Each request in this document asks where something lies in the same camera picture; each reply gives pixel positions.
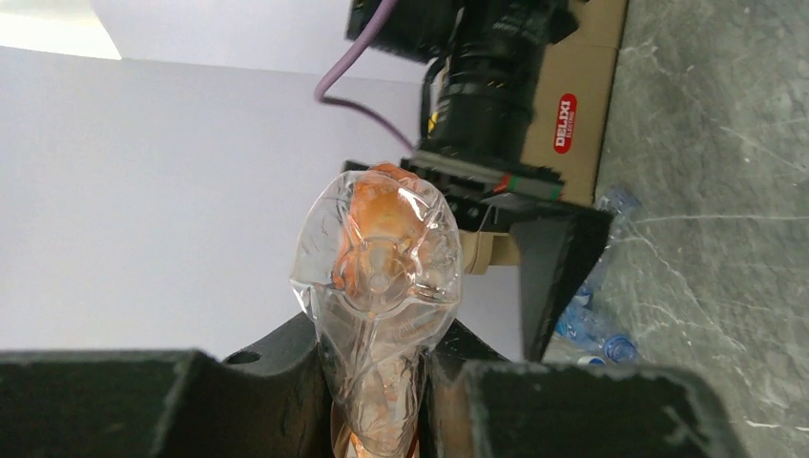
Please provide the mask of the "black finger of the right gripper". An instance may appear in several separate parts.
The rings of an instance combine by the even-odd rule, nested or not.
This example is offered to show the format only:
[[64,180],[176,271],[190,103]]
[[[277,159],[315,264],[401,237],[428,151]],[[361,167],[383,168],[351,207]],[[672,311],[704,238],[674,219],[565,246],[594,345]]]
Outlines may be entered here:
[[487,204],[505,215],[519,252],[523,357],[539,362],[559,318],[601,258],[613,215],[514,193],[492,196]]

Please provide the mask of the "blue label water bottle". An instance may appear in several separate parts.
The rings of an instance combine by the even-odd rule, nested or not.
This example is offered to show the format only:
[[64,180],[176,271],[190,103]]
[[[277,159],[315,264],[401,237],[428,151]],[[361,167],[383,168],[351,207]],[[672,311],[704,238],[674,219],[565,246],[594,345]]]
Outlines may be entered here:
[[612,215],[607,244],[559,319],[543,358],[545,364],[630,364],[640,360],[634,338],[607,310],[601,289],[615,258],[616,245],[641,203],[630,188],[616,184],[594,206]]

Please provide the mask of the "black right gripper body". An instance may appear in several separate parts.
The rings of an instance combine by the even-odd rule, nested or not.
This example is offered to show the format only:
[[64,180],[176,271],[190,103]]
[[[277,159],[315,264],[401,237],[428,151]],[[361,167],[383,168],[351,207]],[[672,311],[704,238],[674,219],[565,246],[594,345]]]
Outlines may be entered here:
[[402,160],[465,231],[506,231],[560,197],[522,159],[546,48],[576,31],[565,1],[398,1],[372,48],[424,64],[420,139]]

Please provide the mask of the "clear orange-label bottle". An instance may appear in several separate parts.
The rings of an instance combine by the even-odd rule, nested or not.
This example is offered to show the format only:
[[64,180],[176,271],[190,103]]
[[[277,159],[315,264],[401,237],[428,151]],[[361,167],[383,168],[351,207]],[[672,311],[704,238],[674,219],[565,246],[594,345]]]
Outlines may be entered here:
[[444,195],[391,163],[336,177],[297,240],[292,290],[361,457],[409,457],[425,360],[457,315],[460,232]]

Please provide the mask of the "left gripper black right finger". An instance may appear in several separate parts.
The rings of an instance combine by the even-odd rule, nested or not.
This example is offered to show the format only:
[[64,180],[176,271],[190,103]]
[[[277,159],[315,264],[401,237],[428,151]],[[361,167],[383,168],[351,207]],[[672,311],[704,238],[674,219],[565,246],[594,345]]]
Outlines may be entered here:
[[743,457],[693,372],[510,362],[453,323],[427,362],[424,457]]

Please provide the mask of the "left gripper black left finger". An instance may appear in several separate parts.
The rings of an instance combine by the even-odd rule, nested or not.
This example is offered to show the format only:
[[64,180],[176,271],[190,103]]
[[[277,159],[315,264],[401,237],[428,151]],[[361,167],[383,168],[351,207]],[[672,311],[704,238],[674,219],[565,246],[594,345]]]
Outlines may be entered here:
[[1,356],[5,457],[328,457],[330,405],[303,314],[224,361],[194,349]]

